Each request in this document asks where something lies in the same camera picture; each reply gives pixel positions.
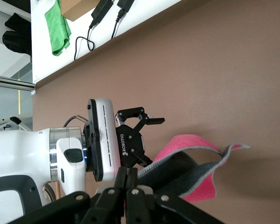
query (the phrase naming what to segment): pink and gray cloth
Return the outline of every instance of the pink and gray cloth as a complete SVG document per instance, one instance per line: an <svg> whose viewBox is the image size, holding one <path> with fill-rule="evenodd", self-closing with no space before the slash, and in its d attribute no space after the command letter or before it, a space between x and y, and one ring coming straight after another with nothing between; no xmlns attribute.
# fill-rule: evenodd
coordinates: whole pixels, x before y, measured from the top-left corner
<svg viewBox="0 0 280 224"><path fill-rule="evenodd" d="M223 165L234 149L248 148L234 143L221 152L209 141L197 135L175 136L154 159L138 172L139 184L150 186L154 193L173 193L187 202L200 202L216 196L214 171ZM210 150L221 156L216 162L198 164L185 150Z"/></svg>

